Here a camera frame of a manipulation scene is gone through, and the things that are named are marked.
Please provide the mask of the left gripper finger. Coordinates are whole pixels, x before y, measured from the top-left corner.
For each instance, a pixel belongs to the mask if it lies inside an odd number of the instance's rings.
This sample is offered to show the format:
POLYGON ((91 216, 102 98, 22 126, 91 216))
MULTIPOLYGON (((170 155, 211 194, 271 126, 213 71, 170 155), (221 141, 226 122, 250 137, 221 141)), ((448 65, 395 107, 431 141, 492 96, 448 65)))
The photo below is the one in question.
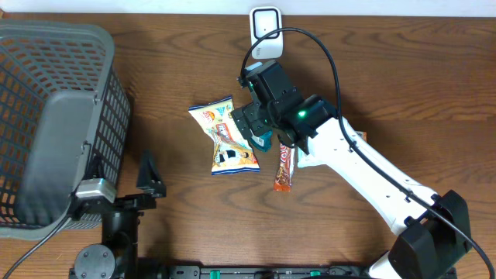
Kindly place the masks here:
POLYGON ((104 165, 99 155, 94 155, 84 173, 83 180, 99 179, 105 177, 104 165))
POLYGON ((144 150, 136 187, 143 192, 165 192, 165 185, 149 150, 144 150))

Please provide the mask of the teal mouthwash bottle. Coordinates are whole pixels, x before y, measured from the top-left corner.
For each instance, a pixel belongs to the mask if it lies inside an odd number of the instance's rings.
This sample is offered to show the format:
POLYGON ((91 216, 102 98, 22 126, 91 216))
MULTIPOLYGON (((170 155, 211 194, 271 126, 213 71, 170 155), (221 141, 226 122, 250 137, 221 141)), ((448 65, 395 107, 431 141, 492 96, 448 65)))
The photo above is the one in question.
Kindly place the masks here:
POLYGON ((271 149, 272 144, 271 144, 271 137, 272 137, 272 131, 268 131, 264 133, 262 136, 255 136, 253 131, 251 132, 251 137, 248 139, 250 145, 262 152, 267 152, 268 150, 271 149))

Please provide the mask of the light blue tissue pack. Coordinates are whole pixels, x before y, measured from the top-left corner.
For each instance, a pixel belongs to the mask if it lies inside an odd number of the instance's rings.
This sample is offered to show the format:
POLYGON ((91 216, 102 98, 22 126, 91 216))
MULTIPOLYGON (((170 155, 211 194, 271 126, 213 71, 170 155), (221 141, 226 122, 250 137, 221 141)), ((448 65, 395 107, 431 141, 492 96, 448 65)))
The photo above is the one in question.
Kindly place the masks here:
POLYGON ((322 161, 315 159, 311 154, 307 155, 298 149, 298 168, 315 167, 322 165, 322 161))

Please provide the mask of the yellow snack bag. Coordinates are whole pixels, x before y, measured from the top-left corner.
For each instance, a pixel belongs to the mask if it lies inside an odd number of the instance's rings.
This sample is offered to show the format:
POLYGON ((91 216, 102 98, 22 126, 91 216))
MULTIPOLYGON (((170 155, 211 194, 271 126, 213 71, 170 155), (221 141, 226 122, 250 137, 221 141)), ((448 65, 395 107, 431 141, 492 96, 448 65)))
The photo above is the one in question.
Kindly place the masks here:
POLYGON ((260 166, 249 142, 238 130, 231 113, 233 98, 207 105, 193 105, 188 112, 214 143, 212 175, 259 172, 260 166))

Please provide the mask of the red orange chocolate bar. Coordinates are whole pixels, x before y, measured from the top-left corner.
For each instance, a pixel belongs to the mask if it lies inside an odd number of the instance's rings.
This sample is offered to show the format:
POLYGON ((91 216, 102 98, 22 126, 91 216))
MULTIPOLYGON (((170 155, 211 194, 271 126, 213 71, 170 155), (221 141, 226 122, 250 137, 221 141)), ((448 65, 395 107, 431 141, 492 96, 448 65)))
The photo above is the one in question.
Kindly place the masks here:
POLYGON ((274 180, 274 190, 290 192, 295 167, 295 148, 280 144, 280 164, 274 180))

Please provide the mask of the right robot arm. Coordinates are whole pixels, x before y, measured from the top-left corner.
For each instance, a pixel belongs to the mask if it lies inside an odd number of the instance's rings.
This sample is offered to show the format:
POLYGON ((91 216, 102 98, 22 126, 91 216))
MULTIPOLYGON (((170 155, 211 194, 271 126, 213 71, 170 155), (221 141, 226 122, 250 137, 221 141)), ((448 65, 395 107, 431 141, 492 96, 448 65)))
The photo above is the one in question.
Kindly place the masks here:
POLYGON ((269 131, 284 146, 333 169, 381 215, 397 236, 367 270, 375 278, 442 278, 470 251, 466 201, 455 191, 438 195, 374 150, 318 95, 303 98, 275 60, 243 69, 238 78, 252 102, 232 117, 247 140, 269 131))

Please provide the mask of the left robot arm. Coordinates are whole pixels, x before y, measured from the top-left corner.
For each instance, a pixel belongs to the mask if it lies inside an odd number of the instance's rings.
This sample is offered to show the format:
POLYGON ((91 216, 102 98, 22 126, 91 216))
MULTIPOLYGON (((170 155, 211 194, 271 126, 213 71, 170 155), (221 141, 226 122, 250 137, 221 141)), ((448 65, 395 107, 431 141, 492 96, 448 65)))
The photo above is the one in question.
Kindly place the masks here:
POLYGON ((113 184, 103 178, 103 163, 96 157, 71 195, 73 219, 85 214, 102 217, 102 240, 77 255, 71 278, 168 278, 168 268, 158 260, 138 256, 138 226, 146 210, 167 196, 152 153, 145 150, 136 180, 139 194, 119 198, 113 184))

